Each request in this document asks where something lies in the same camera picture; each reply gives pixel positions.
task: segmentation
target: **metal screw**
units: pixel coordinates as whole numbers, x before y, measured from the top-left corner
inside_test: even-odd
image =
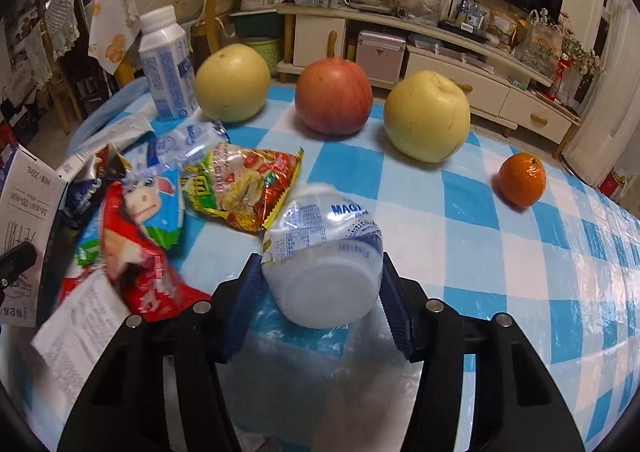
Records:
[[[129,315],[126,323],[128,327],[138,327],[142,324],[142,317],[140,317],[140,315]]]
[[[444,310],[444,304],[438,299],[429,299],[426,306],[429,311],[433,311],[434,313],[440,313],[440,311]]]
[[[193,305],[193,310],[198,315],[204,315],[205,313],[208,313],[210,309],[211,309],[211,305],[207,301],[197,301]]]
[[[509,315],[507,315],[506,313],[498,313],[495,321],[502,327],[509,327],[511,324],[513,324],[513,318],[509,317]]]

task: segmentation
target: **tiled floor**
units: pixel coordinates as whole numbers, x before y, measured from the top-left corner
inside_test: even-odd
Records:
[[[376,89],[376,92],[374,93],[375,100],[383,103],[387,94],[388,92],[385,90]],[[71,104],[63,103],[63,109],[65,110],[66,118],[69,121],[71,133],[69,135],[64,134],[55,112],[50,110],[43,116],[43,118],[40,119],[40,122],[38,123],[38,132],[27,147],[34,155],[54,169],[58,168],[65,160],[65,151],[68,141],[79,125]],[[527,153],[541,158],[545,163],[559,167],[558,162],[551,156],[556,145],[550,140],[525,129],[524,127],[514,130],[511,136],[506,139],[502,136],[504,127],[501,125],[495,124],[492,121],[483,119],[476,115],[471,115],[471,122],[472,128],[478,134],[494,138],[502,142],[507,142],[514,145],[514,147],[518,147]]]

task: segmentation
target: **checkered tablecloth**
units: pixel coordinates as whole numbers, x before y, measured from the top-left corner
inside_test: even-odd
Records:
[[[299,179],[330,183],[372,212],[401,276],[462,315],[513,315],[593,449],[640,380],[638,220],[550,165],[542,199],[517,213],[490,187],[518,152],[508,143],[470,133],[444,164],[428,165],[388,142],[380,104],[356,136],[326,141],[300,123],[292,100],[292,89],[272,87],[260,114],[228,126],[232,143],[302,146]],[[160,134],[173,127],[153,123]],[[169,253],[185,282],[213,292],[261,242],[188,213]],[[287,321],[267,295],[241,352],[219,372],[232,420],[269,436],[273,450],[390,452],[406,432],[420,368],[396,350],[380,302],[348,327],[318,331]],[[14,369],[28,375],[22,363]],[[54,446],[69,408],[50,406],[37,375],[24,384],[30,423]],[[469,359],[457,450],[468,446],[473,398]]]

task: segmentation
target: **tangerine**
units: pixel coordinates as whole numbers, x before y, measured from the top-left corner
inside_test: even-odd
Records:
[[[495,184],[505,200],[525,209],[538,201],[545,191],[545,166],[535,156],[517,153],[502,164]]]

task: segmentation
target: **cabinet door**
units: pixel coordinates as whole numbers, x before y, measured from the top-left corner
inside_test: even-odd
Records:
[[[312,62],[326,58],[329,34],[335,32],[335,56],[344,58],[344,19],[316,16],[296,16],[296,38],[293,45],[293,65],[306,68]]]
[[[533,97],[515,89],[510,89],[507,100],[498,115],[505,120],[516,122],[555,143],[560,143],[571,122],[550,107]]]
[[[405,77],[420,70],[437,71],[452,79],[456,84],[472,86],[473,91],[466,96],[469,105],[493,116],[498,116],[502,103],[509,92],[507,86],[472,71],[424,55],[410,54]]]

